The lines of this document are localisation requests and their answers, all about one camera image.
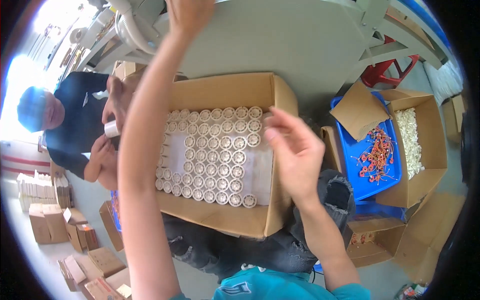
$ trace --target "gray floor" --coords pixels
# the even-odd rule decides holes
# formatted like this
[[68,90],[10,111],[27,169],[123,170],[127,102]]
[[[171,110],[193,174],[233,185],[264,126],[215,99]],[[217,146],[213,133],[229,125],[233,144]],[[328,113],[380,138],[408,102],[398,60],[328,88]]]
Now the gray floor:
[[[417,64],[412,72],[404,79],[401,88],[421,90],[431,93],[431,88],[421,63]],[[440,183],[440,191],[449,191],[465,194],[466,188],[461,183],[460,155],[458,146],[447,142],[449,168]],[[103,227],[98,209],[101,204],[109,199],[109,191],[97,183],[80,180],[68,172],[68,179],[74,188],[75,206],[85,215],[89,223],[96,230],[101,246],[113,246]],[[37,245],[30,227],[28,214],[23,213],[16,199],[18,191],[14,180],[2,179],[3,196],[7,199],[7,213],[10,214],[11,226],[17,232],[19,244],[31,262],[33,270],[38,274],[39,280],[48,287],[54,299],[84,299],[80,292],[71,293],[58,268],[57,259],[64,258],[74,253],[69,243],[54,245]],[[126,262],[125,254],[118,252],[118,257]],[[184,263],[174,260],[182,291],[187,297],[196,299],[210,299],[218,284],[216,277],[204,274]],[[390,300],[402,285],[409,283],[409,279],[401,268],[395,263],[387,261],[380,264],[358,269],[363,285],[372,292],[373,300]],[[324,278],[317,275],[315,284],[324,285]]]

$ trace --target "pile of white plastic parts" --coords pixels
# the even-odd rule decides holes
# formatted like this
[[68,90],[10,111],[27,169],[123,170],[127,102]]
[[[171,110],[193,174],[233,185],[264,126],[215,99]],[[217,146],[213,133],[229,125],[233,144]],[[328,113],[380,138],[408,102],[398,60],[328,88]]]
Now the pile of white plastic parts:
[[[256,206],[255,195],[242,194],[242,178],[245,150],[261,141],[262,114],[260,107],[169,113],[156,170],[157,190],[207,203]],[[169,168],[169,154],[177,151],[172,143],[175,133],[186,135],[183,173]]]
[[425,170],[421,164],[421,146],[418,143],[417,119],[415,118],[415,109],[408,108],[395,112],[395,117],[400,128],[405,157],[407,161],[408,180],[415,174]]

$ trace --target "right hand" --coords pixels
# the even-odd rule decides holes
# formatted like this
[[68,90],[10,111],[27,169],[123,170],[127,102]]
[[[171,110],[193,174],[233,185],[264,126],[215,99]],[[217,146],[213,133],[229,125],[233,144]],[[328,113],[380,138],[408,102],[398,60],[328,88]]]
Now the right hand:
[[279,166],[280,182],[297,206],[317,199],[317,181],[325,154],[325,144],[300,118],[278,108],[265,119],[267,139]]
[[90,160],[96,163],[102,163],[109,155],[115,154],[115,147],[106,135],[101,135],[93,143],[90,151]]
[[167,0],[170,32],[194,38],[210,21],[215,0]]

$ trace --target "ripped jeans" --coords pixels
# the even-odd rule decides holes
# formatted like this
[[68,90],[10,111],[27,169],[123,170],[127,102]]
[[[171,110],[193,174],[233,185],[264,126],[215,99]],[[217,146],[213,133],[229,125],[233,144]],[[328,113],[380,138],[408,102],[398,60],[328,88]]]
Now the ripped jeans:
[[[320,202],[343,234],[355,202],[350,183],[340,173],[325,170],[317,184]],[[233,276],[242,264],[284,273],[312,271],[317,262],[305,241],[300,212],[286,226],[263,240],[236,238],[211,228],[162,214],[172,257],[200,271],[215,274],[218,281]]]

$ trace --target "red stripe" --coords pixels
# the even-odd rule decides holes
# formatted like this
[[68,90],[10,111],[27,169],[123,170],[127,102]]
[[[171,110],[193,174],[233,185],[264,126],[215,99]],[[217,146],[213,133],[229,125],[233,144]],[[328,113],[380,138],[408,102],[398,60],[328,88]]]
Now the red stripe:
[[40,167],[50,167],[50,162],[47,162],[47,161],[28,160],[28,159],[9,156],[9,155],[2,155],[1,159],[4,159],[6,161],[11,161],[14,163],[19,163],[19,164],[26,164],[26,165],[40,166]]
[[[2,171],[9,171],[13,173],[24,173],[26,175],[35,175],[35,171],[29,171],[29,170],[22,170],[22,169],[15,169],[11,167],[5,167],[1,166]],[[38,172],[39,174],[49,174],[48,172]]]

